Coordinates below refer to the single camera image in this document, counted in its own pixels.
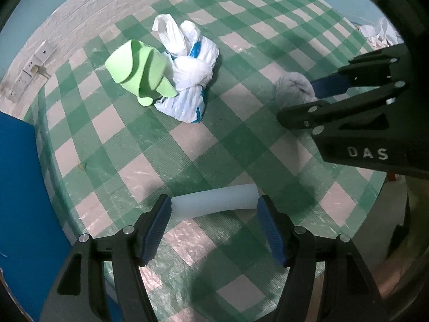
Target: blue gripper pad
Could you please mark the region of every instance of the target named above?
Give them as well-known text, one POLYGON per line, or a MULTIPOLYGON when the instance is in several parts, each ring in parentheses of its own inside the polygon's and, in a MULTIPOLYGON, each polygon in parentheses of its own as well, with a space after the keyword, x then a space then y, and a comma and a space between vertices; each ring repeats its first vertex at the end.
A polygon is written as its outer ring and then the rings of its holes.
POLYGON ((171 198, 166 197, 145 237, 145 246, 141 256, 143 265, 147 265, 155 257, 170 217, 171 198))
POLYGON ((338 73, 314 80, 312 86, 318 99, 346 93, 353 87, 347 76, 338 73))
POLYGON ((269 247, 271 249, 272 257, 281 266, 284 266, 286 263, 286 255, 284 253, 283 237, 280 234, 280 231, 277 229, 274 219, 272 218, 263 197, 260 197, 258 200, 257 215, 259 224, 261 225, 262 231, 265 233, 265 237, 267 238, 269 247))

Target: white cloth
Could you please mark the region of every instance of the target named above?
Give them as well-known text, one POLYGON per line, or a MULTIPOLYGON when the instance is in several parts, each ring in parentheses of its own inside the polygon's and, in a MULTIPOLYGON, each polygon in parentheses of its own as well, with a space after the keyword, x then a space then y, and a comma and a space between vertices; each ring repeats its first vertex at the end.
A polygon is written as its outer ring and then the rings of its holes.
POLYGON ((316 100, 312 84, 299 72, 287 72, 275 84, 275 104, 279 110, 316 100))
POLYGON ((194 23, 186 20, 178 27, 169 14, 158 15, 152 30, 158 31, 167 49, 165 76, 178 92, 158 100, 155 108, 179 121, 197 123, 205 109, 203 89, 212 79, 219 50, 194 23))

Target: blue stripe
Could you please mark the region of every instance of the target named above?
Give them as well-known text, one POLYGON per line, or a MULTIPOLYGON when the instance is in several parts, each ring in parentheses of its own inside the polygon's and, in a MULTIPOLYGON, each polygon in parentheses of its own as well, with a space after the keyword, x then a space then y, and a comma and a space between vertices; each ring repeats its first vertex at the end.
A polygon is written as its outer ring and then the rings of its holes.
POLYGON ((192 121, 191 123, 198 123, 201 121, 201 114, 199 112, 199 107, 197 107, 197 119, 192 121))
POLYGON ((201 51, 201 41, 197 41, 192 49, 190 50, 189 56, 193 58, 197 58, 199 56, 199 52, 201 51))

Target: crumpled white towel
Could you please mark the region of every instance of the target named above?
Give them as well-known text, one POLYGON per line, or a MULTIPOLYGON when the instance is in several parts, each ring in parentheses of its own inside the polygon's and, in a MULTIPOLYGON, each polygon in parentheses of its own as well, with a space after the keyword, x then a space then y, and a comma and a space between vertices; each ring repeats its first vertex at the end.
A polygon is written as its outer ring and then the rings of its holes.
POLYGON ((275 104, 278 110, 318 100, 310 81, 299 72, 287 72, 275 84, 275 104))

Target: white plastic bag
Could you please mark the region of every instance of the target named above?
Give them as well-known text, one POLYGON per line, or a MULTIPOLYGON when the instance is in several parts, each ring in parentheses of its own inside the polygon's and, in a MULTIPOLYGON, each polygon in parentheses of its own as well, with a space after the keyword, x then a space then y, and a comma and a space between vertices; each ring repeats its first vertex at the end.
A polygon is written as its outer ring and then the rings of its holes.
POLYGON ((380 18, 375 26, 361 25, 359 30, 375 49, 399 43, 397 32, 386 17, 380 18))
POLYGON ((186 20, 178 27, 168 14, 158 15, 152 30, 158 31, 167 49, 163 53, 168 59, 165 76, 178 92, 173 98, 161 98, 155 108, 182 122, 200 122, 205 109, 204 87, 212 79, 219 55, 216 44, 201 36, 194 23, 186 20))

